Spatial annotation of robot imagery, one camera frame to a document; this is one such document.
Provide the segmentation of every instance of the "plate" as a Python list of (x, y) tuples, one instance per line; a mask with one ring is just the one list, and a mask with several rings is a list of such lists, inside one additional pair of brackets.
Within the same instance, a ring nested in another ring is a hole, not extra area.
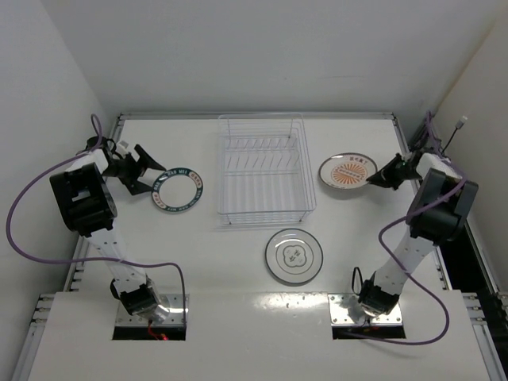
[(190, 209), (201, 198), (201, 176), (189, 168), (177, 167), (165, 171), (152, 186), (152, 200), (162, 210), (171, 213)]
[(264, 255), (274, 277), (292, 286), (310, 282), (323, 264), (323, 251), (318, 240), (301, 229), (277, 232), (268, 241)]
[(356, 189), (367, 184), (378, 171), (373, 159), (361, 153), (341, 153), (327, 159), (319, 167), (319, 178), (335, 189)]

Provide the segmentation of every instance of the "wall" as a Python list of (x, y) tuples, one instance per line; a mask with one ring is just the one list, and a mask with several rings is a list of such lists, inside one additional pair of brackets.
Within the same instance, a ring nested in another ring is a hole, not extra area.
[(468, 117), (447, 153), (479, 184), (473, 217), (498, 285), (508, 291), (508, 8), (439, 106), (436, 125), (448, 139), (456, 121)]
[[(90, 113), (106, 118), (39, 0), (2, 0), (0, 36), (0, 216), (5, 219), (29, 180), (81, 149), (93, 133)], [(34, 255), (71, 256), (75, 236), (61, 221), (47, 179), (21, 202), (13, 235)], [(38, 294), (61, 289), (66, 270), (21, 258), (0, 235), (0, 380), (10, 379)]]
[(125, 110), (391, 110), (408, 134), (501, 0), (41, 0)]

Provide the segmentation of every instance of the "white table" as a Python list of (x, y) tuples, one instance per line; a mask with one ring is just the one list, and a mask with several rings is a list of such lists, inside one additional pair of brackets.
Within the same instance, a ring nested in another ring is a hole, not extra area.
[[(89, 263), (79, 292), (56, 296), (30, 380), (488, 379), (461, 294), (442, 290), (432, 256), (415, 276), (450, 310), (451, 328), (443, 340), (415, 348), (332, 340), (326, 293), (349, 292), (354, 266), (370, 276), (386, 261), (377, 233), (406, 212), (414, 192), (405, 183), (397, 192), (366, 187), (338, 194), (317, 178), (321, 162), (340, 152), (362, 152), (379, 167), (387, 163), (400, 151), (392, 120), (306, 117), (305, 124), (317, 209), (298, 227), (319, 240), (325, 259), (312, 282), (288, 287), (264, 264), (267, 240), (280, 227), (218, 224), (217, 120), (125, 121), (122, 140), (141, 144), (167, 167), (192, 168), (203, 179), (201, 200), (178, 215), (158, 210), (146, 194), (131, 197), (116, 179), (108, 182), (132, 257), (182, 266), (190, 294), (187, 339), (112, 341), (117, 301), (109, 295), (111, 275), (105, 264)], [(148, 181), (155, 177), (146, 175)], [(403, 230), (399, 226), (386, 235), (391, 247)], [(89, 255), (97, 253), (91, 249)], [(148, 275), (160, 291), (179, 292), (174, 270), (158, 268)], [(316, 296), (313, 303), (287, 308), (284, 293), (294, 292)], [(441, 331), (441, 308), (411, 283), (401, 307), (408, 340)]]

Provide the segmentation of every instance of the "metal base plate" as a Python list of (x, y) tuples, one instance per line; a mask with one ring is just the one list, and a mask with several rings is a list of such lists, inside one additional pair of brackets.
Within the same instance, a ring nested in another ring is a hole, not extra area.
[[(365, 315), (357, 300), (358, 297), (354, 294), (328, 294), (332, 327), (362, 327), (369, 323), (369, 317)], [(403, 326), (400, 305), (397, 303), (388, 315), (371, 317), (370, 326)]]
[[(182, 294), (161, 294), (160, 300), (165, 306), (169, 306), (169, 316), (164, 323), (153, 324), (153, 327), (182, 328), (183, 327), (183, 304)], [(186, 295), (186, 312), (189, 314), (189, 295)], [(127, 314), (124, 306), (118, 303), (116, 328), (147, 327), (148, 320), (140, 316)]]

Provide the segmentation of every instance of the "wire rack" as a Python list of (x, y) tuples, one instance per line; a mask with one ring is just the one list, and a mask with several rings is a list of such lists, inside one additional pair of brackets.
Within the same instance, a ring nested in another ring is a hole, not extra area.
[(223, 224), (300, 222), (316, 208), (302, 115), (222, 115), (219, 125)]

